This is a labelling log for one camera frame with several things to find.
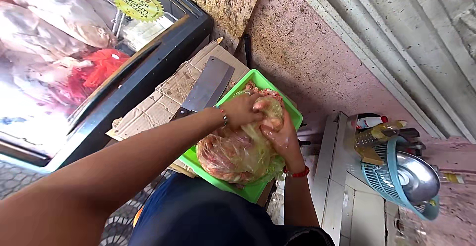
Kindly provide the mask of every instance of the cleaver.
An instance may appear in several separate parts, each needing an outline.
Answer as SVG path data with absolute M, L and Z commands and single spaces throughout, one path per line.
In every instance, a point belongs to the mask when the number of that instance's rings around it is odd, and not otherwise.
M 191 115 L 206 107 L 214 106 L 226 89 L 234 71 L 234 67 L 217 57 L 211 56 L 192 91 L 170 121 Z

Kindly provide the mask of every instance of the clear plastic bag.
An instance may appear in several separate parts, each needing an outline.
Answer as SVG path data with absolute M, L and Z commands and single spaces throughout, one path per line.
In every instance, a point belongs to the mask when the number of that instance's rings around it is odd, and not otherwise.
M 284 160 L 259 129 L 262 124 L 276 130 L 282 128 L 282 104 L 274 97 L 260 97 L 254 108 L 265 114 L 263 121 L 235 131 L 220 128 L 197 144 L 197 158 L 211 176 L 242 185 L 257 180 L 269 182 L 272 178 L 282 180 Z

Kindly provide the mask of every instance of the glass freezer lid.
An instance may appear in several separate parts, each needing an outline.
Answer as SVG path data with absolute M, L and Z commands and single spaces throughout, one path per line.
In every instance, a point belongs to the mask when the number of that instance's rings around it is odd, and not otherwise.
M 0 144 L 54 157 L 98 88 L 185 16 L 144 22 L 114 0 L 0 0 Z

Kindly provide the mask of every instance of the paved floor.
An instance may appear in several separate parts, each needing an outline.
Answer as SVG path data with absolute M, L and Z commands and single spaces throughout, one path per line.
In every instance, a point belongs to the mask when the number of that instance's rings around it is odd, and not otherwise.
M 171 173 L 170 170 L 163 172 L 161 176 L 158 176 L 108 218 L 101 236 L 100 246 L 125 246 L 128 244 L 132 234 L 132 221 L 137 211 L 144 205 L 159 183 L 163 183 Z M 0 199 L 6 198 L 43 176 L 0 161 Z

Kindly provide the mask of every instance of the beaded bracelet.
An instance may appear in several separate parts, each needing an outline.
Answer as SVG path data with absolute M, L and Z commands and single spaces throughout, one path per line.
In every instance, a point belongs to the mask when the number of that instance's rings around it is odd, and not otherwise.
M 288 171 L 288 169 L 286 169 L 286 166 L 283 167 L 283 172 L 286 174 L 286 176 L 291 176 L 291 177 L 304 177 L 304 176 L 307 176 L 307 174 L 309 173 L 309 167 L 305 166 L 306 168 L 304 169 L 304 171 L 300 172 L 300 173 L 291 173 L 290 171 Z
M 227 125 L 227 123 L 228 123 L 227 115 L 225 114 L 225 111 L 220 108 L 219 105 L 216 105 L 215 107 L 216 107 L 217 109 L 220 109 L 220 112 L 221 112 L 221 114 L 223 115 L 223 121 L 225 122 L 225 123 L 223 124 L 223 127 L 225 127 L 225 126 Z

